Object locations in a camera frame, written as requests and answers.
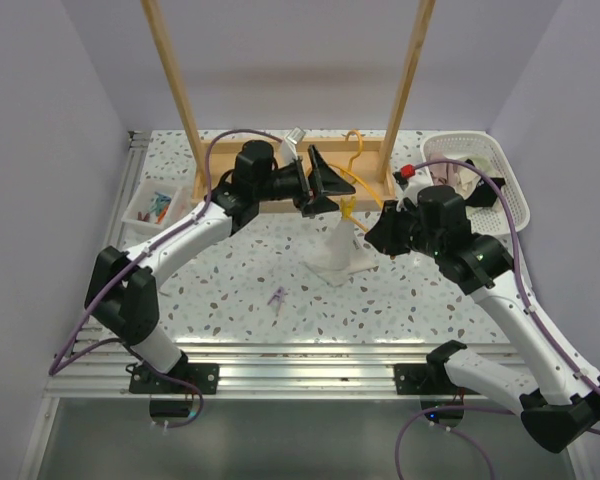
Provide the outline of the yellow clothespin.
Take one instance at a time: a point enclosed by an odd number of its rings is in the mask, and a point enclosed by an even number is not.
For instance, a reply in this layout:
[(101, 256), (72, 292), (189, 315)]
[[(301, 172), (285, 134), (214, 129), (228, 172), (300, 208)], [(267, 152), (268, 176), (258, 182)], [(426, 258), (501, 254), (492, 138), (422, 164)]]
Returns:
[(339, 210), (342, 219), (350, 219), (352, 217), (352, 212), (355, 209), (356, 198), (348, 197), (342, 198), (339, 202)]

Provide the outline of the orange plastic hanger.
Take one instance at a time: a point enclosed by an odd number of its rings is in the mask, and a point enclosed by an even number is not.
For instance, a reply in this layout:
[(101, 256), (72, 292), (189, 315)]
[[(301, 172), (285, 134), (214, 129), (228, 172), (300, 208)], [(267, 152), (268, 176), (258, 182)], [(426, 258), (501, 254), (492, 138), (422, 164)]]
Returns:
[(353, 195), (331, 196), (330, 199), (339, 205), (342, 198), (355, 197), (355, 209), (349, 220), (361, 233), (366, 233), (371, 226), (372, 213), (379, 212), (384, 201), (394, 193), (388, 168), (382, 166), (383, 139), (350, 129), (326, 137), (310, 135), (304, 142), (307, 146), (314, 144), (327, 164), (355, 187)]

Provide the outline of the white underwear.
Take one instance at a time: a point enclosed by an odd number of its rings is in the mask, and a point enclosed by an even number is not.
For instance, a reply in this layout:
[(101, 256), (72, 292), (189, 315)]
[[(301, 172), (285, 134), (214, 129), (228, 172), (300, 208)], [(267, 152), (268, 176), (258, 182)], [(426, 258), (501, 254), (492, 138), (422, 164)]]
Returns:
[(377, 266), (374, 258), (357, 240), (355, 224), (349, 219), (341, 219), (329, 238), (303, 263), (332, 287), (342, 286), (352, 275)]

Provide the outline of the purple clothespin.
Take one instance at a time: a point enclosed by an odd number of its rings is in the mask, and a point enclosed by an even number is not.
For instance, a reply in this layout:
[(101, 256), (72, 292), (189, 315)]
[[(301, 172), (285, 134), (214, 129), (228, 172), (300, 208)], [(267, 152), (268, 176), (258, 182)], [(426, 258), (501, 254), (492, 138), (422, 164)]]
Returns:
[(280, 286), (273, 292), (273, 294), (267, 302), (267, 305), (272, 308), (272, 311), (275, 313), (276, 316), (280, 314), (286, 295), (286, 289)]

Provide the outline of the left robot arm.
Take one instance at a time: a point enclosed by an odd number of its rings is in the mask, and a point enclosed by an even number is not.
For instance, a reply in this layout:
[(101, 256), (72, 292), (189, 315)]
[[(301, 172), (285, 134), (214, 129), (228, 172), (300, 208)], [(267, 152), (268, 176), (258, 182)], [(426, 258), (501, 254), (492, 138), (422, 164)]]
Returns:
[(309, 172), (298, 155), (279, 166), (270, 143), (249, 140), (191, 213), (132, 249), (109, 246), (98, 254), (85, 308), (139, 360), (131, 370), (130, 392), (215, 392), (218, 366), (190, 363), (160, 328), (158, 290), (195, 256), (250, 223), (263, 202), (289, 200), (305, 217), (337, 210), (334, 197), (354, 194), (354, 186), (330, 168), (315, 145), (308, 154)]

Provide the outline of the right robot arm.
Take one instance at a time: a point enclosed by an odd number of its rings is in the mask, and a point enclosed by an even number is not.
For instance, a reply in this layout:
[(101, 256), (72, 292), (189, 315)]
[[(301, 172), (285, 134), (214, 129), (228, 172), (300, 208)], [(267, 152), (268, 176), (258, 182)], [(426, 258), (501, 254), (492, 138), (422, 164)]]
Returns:
[(545, 450), (562, 452), (600, 421), (600, 371), (560, 332), (529, 291), (519, 262), (495, 237), (473, 232), (463, 199), (447, 186), (415, 201), (384, 203), (365, 235), (378, 252), (432, 258), (502, 330), (529, 369), (523, 375), (451, 340), (426, 357), (431, 389), (464, 387), (518, 416)]

